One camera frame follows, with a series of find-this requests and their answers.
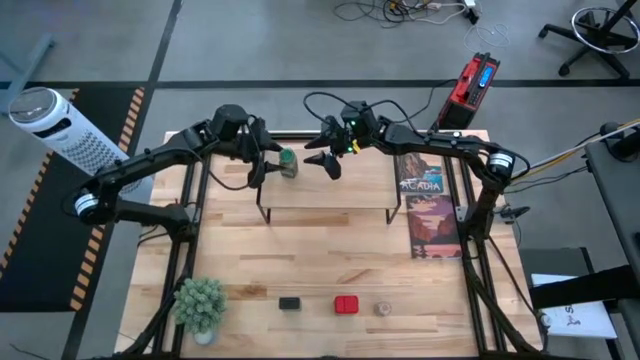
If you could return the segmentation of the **white paper sheet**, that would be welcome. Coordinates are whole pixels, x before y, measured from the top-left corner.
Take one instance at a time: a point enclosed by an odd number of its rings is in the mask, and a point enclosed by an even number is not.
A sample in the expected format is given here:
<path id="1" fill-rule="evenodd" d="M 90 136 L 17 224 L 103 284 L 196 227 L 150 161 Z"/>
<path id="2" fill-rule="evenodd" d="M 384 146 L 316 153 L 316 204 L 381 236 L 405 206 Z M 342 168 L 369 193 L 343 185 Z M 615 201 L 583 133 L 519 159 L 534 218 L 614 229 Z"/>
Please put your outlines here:
<path id="1" fill-rule="evenodd" d="M 617 339 L 602 301 L 544 308 L 542 324 L 552 336 Z"/>

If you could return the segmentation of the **green-lidded oregano glass jar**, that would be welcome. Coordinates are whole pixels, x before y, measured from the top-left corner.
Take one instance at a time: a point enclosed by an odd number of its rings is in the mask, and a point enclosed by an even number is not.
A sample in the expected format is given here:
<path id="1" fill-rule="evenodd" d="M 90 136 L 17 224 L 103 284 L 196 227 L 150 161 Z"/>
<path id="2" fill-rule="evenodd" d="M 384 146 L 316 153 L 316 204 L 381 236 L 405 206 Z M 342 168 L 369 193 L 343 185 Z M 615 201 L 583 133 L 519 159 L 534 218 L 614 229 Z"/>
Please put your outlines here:
<path id="1" fill-rule="evenodd" d="M 292 148 L 283 148 L 279 152 L 280 173 L 286 178 L 295 178 L 298 174 L 298 163 L 295 151 Z"/>

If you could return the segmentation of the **Acadia park postcard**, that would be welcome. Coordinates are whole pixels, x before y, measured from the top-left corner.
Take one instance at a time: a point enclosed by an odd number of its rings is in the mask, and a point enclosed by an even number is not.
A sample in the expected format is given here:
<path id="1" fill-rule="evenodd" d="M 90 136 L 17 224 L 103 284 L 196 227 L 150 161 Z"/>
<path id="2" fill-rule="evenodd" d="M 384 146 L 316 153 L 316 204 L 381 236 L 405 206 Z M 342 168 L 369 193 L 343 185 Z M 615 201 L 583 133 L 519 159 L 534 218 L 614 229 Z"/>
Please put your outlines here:
<path id="1" fill-rule="evenodd" d="M 399 156 L 398 165 L 401 192 L 416 194 L 442 194 L 444 192 L 441 166 L 430 165 L 418 153 Z"/>

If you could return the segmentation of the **grey desk leg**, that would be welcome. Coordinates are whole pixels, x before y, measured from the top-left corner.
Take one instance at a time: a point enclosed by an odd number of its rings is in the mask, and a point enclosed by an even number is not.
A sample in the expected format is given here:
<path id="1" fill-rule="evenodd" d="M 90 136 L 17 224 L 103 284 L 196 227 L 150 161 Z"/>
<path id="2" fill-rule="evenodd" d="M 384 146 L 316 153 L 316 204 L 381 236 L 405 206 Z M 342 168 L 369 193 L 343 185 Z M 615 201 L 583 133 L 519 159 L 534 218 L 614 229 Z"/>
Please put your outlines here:
<path id="1" fill-rule="evenodd" d="M 6 95 L 0 98 L 0 110 L 4 112 L 7 111 L 9 103 L 23 91 L 47 50 L 54 46 L 53 35 L 51 33 L 44 33 L 29 53 L 24 64 L 13 61 L 6 53 L 0 50 L 0 62 L 17 73 L 16 77 L 9 82 Z"/>

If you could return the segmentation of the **red portable power station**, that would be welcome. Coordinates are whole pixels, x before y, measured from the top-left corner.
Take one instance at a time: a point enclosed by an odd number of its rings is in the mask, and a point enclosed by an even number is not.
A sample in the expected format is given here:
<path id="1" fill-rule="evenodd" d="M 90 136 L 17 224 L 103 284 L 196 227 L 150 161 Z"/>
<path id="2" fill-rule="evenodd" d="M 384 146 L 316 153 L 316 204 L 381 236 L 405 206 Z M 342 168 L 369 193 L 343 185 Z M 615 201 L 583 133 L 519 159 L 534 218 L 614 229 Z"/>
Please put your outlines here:
<path id="1" fill-rule="evenodd" d="M 469 127 L 499 65 L 500 62 L 489 52 L 474 54 L 438 114 L 435 122 L 437 130 L 464 130 Z"/>

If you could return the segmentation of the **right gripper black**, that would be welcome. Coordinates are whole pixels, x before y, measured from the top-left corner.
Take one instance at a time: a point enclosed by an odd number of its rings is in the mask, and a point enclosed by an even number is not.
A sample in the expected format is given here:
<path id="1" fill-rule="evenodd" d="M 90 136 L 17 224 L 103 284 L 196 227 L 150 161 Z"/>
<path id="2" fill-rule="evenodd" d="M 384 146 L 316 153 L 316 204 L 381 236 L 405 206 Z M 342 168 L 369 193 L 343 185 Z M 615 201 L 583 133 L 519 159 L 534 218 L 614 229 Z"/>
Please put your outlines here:
<path id="1" fill-rule="evenodd" d="M 357 140 L 360 149 L 373 146 L 380 137 L 382 124 L 374 119 L 356 120 L 339 124 L 334 122 L 318 136 L 304 145 L 305 149 L 329 147 L 332 153 L 353 153 L 352 141 Z M 342 168 L 336 157 L 324 151 L 303 160 L 305 164 L 321 166 L 332 180 L 341 177 Z"/>

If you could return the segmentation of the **grey side desk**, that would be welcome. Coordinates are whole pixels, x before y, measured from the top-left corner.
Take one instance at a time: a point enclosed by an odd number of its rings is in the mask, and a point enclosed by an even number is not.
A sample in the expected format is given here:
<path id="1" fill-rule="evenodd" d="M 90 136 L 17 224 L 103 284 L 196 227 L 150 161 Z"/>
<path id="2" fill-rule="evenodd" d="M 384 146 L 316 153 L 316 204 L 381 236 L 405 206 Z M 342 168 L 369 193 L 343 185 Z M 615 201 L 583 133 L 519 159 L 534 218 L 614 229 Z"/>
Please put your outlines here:
<path id="1" fill-rule="evenodd" d="M 599 142 L 588 145 L 586 155 L 626 259 L 640 282 L 640 155 L 620 161 Z"/>

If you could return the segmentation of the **red-lidded patterned paprika tin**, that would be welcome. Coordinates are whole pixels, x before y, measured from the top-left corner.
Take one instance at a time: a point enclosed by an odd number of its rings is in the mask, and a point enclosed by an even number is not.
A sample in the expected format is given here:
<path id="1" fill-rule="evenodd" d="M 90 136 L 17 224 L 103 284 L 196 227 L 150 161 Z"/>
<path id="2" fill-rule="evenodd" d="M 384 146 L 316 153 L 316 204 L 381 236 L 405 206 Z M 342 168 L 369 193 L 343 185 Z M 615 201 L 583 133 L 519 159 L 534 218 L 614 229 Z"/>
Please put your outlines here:
<path id="1" fill-rule="evenodd" d="M 334 312 L 338 315 L 354 315 L 359 312 L 359 298 L 356 295 L 338 295 L 334 298 Z"/>

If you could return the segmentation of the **black mat hazard stripe edge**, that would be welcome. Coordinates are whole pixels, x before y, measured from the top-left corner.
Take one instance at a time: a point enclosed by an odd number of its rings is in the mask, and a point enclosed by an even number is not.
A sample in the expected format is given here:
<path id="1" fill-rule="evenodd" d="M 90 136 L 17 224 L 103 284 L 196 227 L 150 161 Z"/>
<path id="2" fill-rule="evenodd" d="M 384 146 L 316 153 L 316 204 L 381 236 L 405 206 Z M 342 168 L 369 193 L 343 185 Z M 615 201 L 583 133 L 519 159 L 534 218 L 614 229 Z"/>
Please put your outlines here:
<path id="1" fill-rule="evenodd" d="M 140 137 L 146 89 L 76 89 L 71 105 L 131 156 Z M 38 170 L 9 244 L 0 255 L 0 313 L 78 312 L 100 275 L 113 226 L 72 217 L 72 195 L 89 179 L 49 150 Z"/>

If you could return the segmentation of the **potted artificial green plant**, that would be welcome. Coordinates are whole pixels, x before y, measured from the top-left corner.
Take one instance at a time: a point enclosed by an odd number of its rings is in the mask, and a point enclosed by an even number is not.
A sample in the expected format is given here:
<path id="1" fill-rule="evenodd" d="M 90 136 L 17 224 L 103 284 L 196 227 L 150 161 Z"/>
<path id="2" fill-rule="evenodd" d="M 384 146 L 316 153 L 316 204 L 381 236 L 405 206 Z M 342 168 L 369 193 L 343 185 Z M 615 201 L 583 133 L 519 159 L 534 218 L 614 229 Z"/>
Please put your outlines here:
<path id="1" fill-rule="evenodd" d="M 209 277 L 187 278 L 174 292 L 172 313 L 177 325 L 193 335 L 197 345 L 213 344 L 227 310 L 223 284 Z"/>

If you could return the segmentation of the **white tower fan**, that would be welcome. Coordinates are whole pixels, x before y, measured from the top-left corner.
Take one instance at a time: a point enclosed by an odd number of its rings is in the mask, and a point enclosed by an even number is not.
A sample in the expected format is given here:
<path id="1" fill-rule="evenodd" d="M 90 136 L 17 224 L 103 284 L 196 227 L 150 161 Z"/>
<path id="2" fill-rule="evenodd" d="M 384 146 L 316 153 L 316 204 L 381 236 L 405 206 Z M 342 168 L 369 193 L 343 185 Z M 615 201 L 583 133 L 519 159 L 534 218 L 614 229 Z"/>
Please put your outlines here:
<path id="1" fill-rule="evenodd" d="M 130 158 L 56 90 L 23 90 L 9 103 L 8 117 L 87 176 Z"/>

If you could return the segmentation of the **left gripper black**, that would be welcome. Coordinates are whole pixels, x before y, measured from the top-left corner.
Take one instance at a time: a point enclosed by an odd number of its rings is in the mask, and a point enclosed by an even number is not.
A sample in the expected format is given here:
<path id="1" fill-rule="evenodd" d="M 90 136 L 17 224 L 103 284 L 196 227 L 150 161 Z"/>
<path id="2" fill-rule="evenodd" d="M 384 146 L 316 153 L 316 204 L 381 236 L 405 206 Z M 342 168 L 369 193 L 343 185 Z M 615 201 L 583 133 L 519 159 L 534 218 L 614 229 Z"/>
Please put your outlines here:
<path id="1" fill-rule="evenodd" d="M 242 131 L 240 140 L 240 155 L 244 163 L 252 163 L 252 169 L 248 173 L 248 187 L 259 188 L 265 181 L 266 175 L 271 172 L 279 172 L 281 166 L 268 161 L 259 161 L 263 151 L 280 152 L 283 147 L 268 134 L 266 122 L 263 118 L 254 115 L 241 115 L 239 117 Z"/>

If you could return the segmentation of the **black flat bar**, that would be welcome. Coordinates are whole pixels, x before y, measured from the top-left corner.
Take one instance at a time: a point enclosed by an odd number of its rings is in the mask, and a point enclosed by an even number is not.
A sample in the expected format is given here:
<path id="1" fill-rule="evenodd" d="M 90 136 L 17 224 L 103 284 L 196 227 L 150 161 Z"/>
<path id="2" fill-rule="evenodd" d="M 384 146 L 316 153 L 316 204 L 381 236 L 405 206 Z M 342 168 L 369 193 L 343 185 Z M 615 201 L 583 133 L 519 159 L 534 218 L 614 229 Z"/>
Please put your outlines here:
<path id="1" fill-rule="evenodd" d="M 640 280 L 631 266 L 625 265 L 535 286 L 530 289 L 530 296 L 537 309 L 640 298 Z"/>

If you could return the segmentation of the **black aluminium table frame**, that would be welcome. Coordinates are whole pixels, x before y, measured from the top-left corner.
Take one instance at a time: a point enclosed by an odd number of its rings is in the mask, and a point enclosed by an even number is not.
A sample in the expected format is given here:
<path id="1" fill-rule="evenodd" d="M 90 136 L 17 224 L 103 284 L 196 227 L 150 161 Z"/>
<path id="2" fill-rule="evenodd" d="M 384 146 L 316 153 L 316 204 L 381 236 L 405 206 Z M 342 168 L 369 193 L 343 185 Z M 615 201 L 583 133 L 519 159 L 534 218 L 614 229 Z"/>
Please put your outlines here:
<path id="1" fill-rule="evenodd" d="M 383 210 L 274 209 L 267 221 L 257 190 L 241 188 L 244 164 L 216 158 L 212 169 L 217 177 L 206 190 L 198 169 L 176 166 L 156 176 L 152 203 L 186 203 L 201 217 L 199 239 L 176 246 L 157 232 L 139 247 L 117 351 L 143 331 L 187 259 L 194 277 L 224 285 L 225 316 L 208 346 L 168 321 L 145 347 L 151 356 L 474 358 L 480 346 L 508 347 L 487 309 L 470 307 L 458 258 L 411 256 L 404 201 L 390 224 Z M 338 295 L 356 295 L 359 312 L 336 314 Z M 301 310 L 281 311 L 280 297 L 300 297 Z M 389 316 L 375 315 L 379 301 L 392 305 Z"/>

